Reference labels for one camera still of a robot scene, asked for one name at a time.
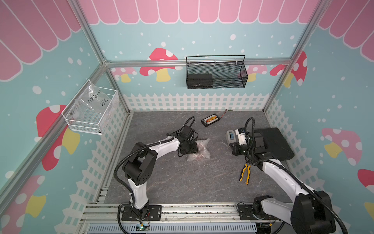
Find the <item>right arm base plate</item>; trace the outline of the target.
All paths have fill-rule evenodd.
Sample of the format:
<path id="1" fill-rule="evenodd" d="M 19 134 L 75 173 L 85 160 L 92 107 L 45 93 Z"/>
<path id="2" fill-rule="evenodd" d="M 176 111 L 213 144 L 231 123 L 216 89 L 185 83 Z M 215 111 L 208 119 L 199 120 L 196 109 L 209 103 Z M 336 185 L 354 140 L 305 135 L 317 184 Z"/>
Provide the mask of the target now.
<path id="1" fill-rule="evenodd" d="M 239 214 L 240 220 L 255 220 L 255 221 L 277 221 L 277 219 L 272 215 L 267 214 L 255 214 L 252 204 L 237 203 L 236 210 Z"/>

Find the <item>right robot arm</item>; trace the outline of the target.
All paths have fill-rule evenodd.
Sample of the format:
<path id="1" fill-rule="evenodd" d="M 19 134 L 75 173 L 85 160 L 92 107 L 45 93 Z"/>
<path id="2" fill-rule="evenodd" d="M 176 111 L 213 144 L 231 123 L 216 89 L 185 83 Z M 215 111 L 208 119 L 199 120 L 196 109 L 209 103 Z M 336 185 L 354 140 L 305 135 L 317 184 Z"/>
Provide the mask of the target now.
<path id="1" fill-rule="evenodd" d="M 228 130 L 226 139 L 232 154 L 245 158 L 240 181 L 244 180 L 248 184 L 251 168 L 258 167 L 292 201 L 287 204 L 272 196 L 256 197 L 252 205 L 255 218 L 279 218 L 297 234 L 332 234 L 337 227 L 340 227 L 342 233 L 348 233 L 342 219 L 333 210 L 330 196 L 306 185 L 282 164 L 283 161 L 292 159 L 294 153 L 278 128 L 256 129 L 255 119 L 251 117 L 243 128 Z"/>

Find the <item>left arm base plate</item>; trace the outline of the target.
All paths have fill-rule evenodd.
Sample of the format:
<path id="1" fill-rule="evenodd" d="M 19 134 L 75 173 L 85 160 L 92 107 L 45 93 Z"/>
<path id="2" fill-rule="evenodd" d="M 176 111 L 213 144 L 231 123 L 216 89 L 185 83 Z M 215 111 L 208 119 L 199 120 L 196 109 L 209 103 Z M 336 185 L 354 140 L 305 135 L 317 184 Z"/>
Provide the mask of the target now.
<path id="1" fill-rule="evenodd" d="M 139 210 L 128 204 L 121 209 L 120 217 L 122 221 L 160 221 L 161 213 L 161 205 L 146 205 Z"/>

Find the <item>clear bubble wrap sheet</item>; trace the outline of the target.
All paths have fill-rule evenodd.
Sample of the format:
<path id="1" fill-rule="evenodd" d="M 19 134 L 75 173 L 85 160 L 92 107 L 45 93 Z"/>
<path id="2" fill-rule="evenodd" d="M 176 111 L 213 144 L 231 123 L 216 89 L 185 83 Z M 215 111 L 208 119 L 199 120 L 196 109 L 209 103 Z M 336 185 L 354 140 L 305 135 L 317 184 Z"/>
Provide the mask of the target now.
<path id="1" fill-rule="evenodd" d="M 210 156 L 210 158 L 211 158 L 211 154 L 207 149 L 207 146 L 208 146 L 209 142 L 210 142 L 210 138 L 197 140 L 196 143 L 197 143 L 198 152 L 188 154 L 187 161 L 196 161 L 195 160 L 196 154 L 204 154 L 204 155 Z"/>

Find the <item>red enamel mug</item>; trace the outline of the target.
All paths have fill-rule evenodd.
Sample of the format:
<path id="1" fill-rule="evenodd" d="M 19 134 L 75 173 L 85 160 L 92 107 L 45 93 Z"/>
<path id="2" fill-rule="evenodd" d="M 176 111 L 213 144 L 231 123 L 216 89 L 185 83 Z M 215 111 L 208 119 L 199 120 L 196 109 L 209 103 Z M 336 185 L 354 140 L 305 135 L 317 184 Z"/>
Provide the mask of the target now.
<path id="1" fill-rule="evenodd" d="M 204 154 L 196 154 L 195 160 L 196 161 L 206 161 L 209 160 L 210 156 L 204 155 Z"/>

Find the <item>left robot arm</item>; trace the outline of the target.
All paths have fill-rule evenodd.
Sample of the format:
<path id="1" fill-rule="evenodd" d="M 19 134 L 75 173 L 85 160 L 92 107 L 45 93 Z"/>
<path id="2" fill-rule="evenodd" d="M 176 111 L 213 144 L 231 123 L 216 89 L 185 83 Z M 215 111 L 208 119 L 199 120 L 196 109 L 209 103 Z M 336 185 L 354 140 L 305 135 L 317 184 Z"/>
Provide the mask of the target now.
<path id="1" fill-rule="evenodd" d="M 127 206 L 132 216 L 139 220 L 148 216 L 147 181 L 153 173 L 156 160 L 171 152 L 177 152 L 178 157 L 198 152 L 198 134 L 192 128 L 195 120 L 195 117 L 190 117 L 179 130 L 167 133 L 163 140 L 150 144 L 138 142 L 117 164 L 113 176 L 128 189 L 131 196 L 129 204 L 120 205 L 119 212 L 123 212 L 123 206 Z"/>

